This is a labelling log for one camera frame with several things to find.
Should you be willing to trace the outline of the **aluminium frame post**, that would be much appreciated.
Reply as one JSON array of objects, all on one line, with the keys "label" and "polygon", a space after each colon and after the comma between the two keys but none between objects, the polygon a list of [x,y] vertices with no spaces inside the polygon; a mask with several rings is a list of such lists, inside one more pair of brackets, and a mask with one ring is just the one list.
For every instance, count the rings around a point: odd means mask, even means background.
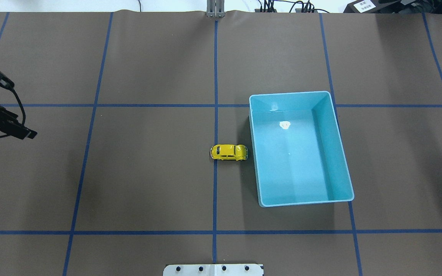
[{"label": "aluminium frame post", "polygon": [[226,15],[224,0],[207,0],[206,16],[208,18],[223,18]]}]

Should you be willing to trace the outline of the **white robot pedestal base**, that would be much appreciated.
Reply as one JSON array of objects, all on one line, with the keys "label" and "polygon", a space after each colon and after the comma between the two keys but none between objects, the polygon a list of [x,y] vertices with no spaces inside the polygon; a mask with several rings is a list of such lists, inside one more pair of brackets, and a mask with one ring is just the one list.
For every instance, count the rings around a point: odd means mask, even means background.
[{"label": "white robot pedestal base", "polygon": [[263,276],[262,264],[177,264],[167,265],[163,276]]}]

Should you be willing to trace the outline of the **yellow beetle toy car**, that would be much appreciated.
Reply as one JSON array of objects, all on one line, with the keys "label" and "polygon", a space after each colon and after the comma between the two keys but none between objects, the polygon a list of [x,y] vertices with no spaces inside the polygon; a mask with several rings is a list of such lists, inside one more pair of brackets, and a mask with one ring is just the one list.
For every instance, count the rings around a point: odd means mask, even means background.
[{"label": "yellow beetle toy car", "polygon": [[248,149],[245,145],[218,144],[211,147],[210,157],[218,161],[245,161]]}]

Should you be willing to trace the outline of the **turquoise plastic bin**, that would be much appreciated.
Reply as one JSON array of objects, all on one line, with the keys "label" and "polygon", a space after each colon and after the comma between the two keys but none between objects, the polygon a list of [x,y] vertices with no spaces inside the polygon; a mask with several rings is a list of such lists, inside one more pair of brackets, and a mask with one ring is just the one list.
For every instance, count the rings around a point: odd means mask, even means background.
[{"label": "turquoise plastic bin", "polygon": [[354,200],[330,92],[252,95],[249,122],[261,207]]}]

